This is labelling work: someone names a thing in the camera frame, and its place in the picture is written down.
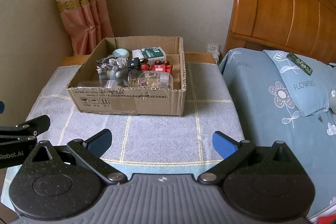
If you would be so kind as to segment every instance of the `plastic container with lid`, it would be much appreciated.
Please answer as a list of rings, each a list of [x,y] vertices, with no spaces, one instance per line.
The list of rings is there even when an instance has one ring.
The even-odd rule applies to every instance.
[[[144,71],[138,79],[138,87],[173,89],[173,77],[167,72]]]

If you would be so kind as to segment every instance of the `black phone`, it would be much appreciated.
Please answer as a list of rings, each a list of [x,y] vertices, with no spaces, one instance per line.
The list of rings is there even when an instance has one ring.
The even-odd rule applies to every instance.
[[[298,58],[295,54],[289,53],[287,54],[287,58],[292,61],[295,65],[297,65],[300,69],[302,69],[306,74],[311,75],[313,70],[309,67],[305,62],[303,62],[300,58]]]

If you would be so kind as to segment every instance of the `pillowcase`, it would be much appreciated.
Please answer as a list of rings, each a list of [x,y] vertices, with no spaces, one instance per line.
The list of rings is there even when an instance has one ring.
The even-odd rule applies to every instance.
[[[329,93],[336,84],[336,74],[331,66],[297,55],[313,69],[312,74],[308,75],[287,58],[287,52],[263,52],[277,66],[294,104],[301,110],[301,116],[318,115],[329,110]]]

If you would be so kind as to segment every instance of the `open cardboard box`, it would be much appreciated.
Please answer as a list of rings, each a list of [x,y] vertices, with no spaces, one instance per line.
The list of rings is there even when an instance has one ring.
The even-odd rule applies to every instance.
[[[117,48],[132,50],[161,47],[173,65],[174,89],[141,88],[78,88],[79,82],[97,80],[96,60],[107,57]],[[99,114],[182,115],[186,92],[186,74],[182,37],[115,37],[103,39],[78,69],[67,85],[80,112]]]

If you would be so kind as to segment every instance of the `gray checkered tablecloth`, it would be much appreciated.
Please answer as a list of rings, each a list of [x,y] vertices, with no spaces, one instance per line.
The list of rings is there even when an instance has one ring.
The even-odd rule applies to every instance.
[[[78,68],[57,68],[33,105],[27,120],[43,114],[51,120],[49,131],[41,134],[39,141],[65,145],[108,128],[113,141],[101,158],[130,178],[133,173],[192,173],[197,177],[221,161],[212,147],[215,131],[237,141],[244,139],[217,65],[186,64],[187,92],[181,117],[81,113],[65,89]],[[7,170],[3,187],[1,202],[10,208],[8,188],[19,168]]]

